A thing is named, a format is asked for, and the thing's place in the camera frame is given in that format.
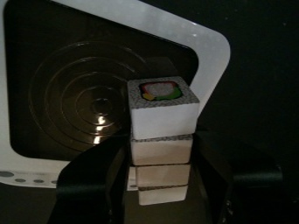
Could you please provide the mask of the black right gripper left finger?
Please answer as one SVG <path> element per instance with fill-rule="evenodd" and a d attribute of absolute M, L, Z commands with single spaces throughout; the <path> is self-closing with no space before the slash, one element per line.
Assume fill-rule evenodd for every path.
<path fill-rule="evenodd" d="M 128 136 L 112 136 L 62 168 L 46 224 L 124 224 Z"/>

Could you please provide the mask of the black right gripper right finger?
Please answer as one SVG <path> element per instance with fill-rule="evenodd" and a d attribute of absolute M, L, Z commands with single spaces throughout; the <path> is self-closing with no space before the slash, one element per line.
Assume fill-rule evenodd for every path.
<path fill-rule="evenodd" d="M 212 224 L 299 224 L 275 159 L 237 139 L 197 130 L 191 162 L 200 174 Z"/>

